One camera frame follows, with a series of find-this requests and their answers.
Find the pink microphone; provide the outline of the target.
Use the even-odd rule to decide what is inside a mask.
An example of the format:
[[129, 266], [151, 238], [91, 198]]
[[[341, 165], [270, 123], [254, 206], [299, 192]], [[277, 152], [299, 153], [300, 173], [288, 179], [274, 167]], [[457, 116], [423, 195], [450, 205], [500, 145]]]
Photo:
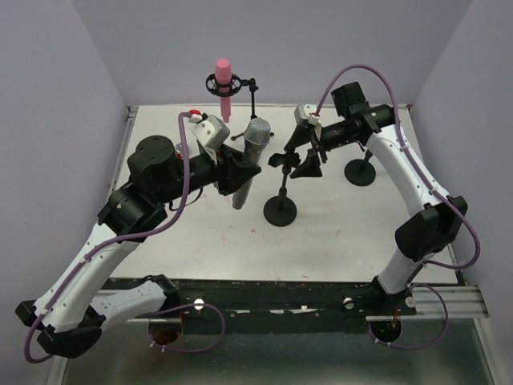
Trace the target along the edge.
[[216, 61], [214, 75], [220, 93], [220, 114], [223, 121], [228, 123], [231, 117], [231, 101], [228, 93], [232, 83], [232, 67], [228, 59], [222, 58]]

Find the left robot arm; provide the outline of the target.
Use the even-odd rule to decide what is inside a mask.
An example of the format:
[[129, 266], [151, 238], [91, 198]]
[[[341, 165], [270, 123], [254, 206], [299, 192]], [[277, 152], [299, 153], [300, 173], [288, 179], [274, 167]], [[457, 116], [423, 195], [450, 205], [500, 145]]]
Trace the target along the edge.
[[37, 341], [47, 357], [76, 358], [113, 326], [180, 305], [178, 289], [162, 274], [109, 299], [95, 295], [125, 257], [167, 220], [168, 204], [180, 200], [185, 205], [189, 193], [210, 184], [230, 195], [261, 170], [226, 145], [215, 154], [216, 160], [201, 153], [185, 164], [165, 136], [138, 143], [127, 160], [128, 182], [110, 195], [75, 260], [42, 297], [22, 301], [15, 310], [25, 326], [39, 332]]

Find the silver microphone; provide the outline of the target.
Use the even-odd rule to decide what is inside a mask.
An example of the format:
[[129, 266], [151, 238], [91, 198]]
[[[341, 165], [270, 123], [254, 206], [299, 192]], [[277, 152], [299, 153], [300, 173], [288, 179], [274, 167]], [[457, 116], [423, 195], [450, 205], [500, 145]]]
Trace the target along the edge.
[[[267, 120], [261, 117], [251, 119], [247, 128], [244, 130], [244, 155], [243, 161], [252, 165], [259, 165], [262, 152], [269, 144], [271, 139], [271, 126]], [[252, 185], [252, 179], [246, 181], [242, 187], [232, 196], [232, 207], [236, 210], [244, 206], [249, 189]]]

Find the black round-base stand front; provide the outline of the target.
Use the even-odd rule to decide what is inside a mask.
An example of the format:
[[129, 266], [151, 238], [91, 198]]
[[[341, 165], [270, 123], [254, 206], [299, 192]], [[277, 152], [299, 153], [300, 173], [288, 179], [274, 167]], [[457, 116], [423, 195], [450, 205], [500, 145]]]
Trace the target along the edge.
[[276, 227], [291, 225], [297, 217], [297, 207], [288, 197], [286, 187], [287, 179], [300, 163], [300, 156], [295, 149], [289, 149], [285, 153], [275, 153], [270, 156], [268, 165], [273, 168], [281, 166], [282, 182], [278, 194], [268, 199], [263, 208], [265, 220]]

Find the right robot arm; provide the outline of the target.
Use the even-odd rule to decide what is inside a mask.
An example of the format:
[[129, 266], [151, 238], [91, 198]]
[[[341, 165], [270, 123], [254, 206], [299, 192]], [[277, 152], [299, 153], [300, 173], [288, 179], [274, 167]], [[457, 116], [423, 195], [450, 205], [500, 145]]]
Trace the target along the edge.
[[463, 197], [453, 197], [430, 174], [410, 146], [392, 107], [369, 105], [359, 83], [337, 88], [332, 98], [341, 121], [322, 126], [313, 105], [294, 111], [296, 128], [285, 150], [310, 143], [306, 160], [291, 178], [320, 177], [326, 153], [359, 143], [375, 156], [398, 189], [409, 219], [394, 233], [396, 250], [385, 269], [371, 283], [372, 304], [406, 291], [412, 277], [458, 234], [468, 210]]

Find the black tripod shock-mount stand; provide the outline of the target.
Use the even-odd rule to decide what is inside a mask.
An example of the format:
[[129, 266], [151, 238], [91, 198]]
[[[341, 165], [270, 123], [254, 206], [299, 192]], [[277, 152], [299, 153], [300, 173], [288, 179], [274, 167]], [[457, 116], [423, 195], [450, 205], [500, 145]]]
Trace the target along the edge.
[[[217, 89], [217, 83], [215, 80], [214, 73], [210, 74], [206, 78], [205, 87], [210, 94], [220, 98], [220, 93], [218, 92], [218, 89]], [[259, 87], [257, 86], [256, 80], [254, 78], [241, 79], [238, 75], [232, 74], [232, 83], [231, 83], [230, 92], [228, 93], [228, 96], [231, 98], [232, 96], [239, 93], [240, 90], [244, 87], [248, 88], [250, 97], [251, 97], [251, 99], [250, 99], [251, 100], [250, 119], [252, 120], [252, 119], [257, 118], [255, 94], [259, 90]]]

